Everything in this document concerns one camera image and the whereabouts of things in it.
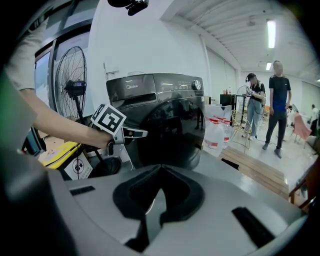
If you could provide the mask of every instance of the fluorescent light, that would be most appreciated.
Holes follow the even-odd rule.
[[[275,48],[276,44],[276,22],[274,20],[268,20],[267,22],[268,26],[268,46],[269,48]]]
[[[265,70],[270,70],[270,68],[271,68],[271,62],[267,62]]]

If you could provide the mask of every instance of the sneaker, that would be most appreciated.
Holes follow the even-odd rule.
[[[269,144],[266,143],[266,144],[264,144],[264,146],[263,146],[262,148],[263,148],[264,150],[267,150],[268,146],[269,146]]]
[[[282,158],[282,153],[281,153],[281,149],[280,148],[276,148],[274,150],[274,152],[278,156],[278,158],[280,158],[280,159]]]

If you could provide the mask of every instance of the ceiling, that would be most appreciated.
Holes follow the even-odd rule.
[[[313,84],[320,66],[311,43],[286,8],[270,0],[189,0],[175,14],[199,26],[235,57],[243,71],[266,71],[279,60],[284,73]],[[275,48],[268,48],[267,19],[276,21]]]

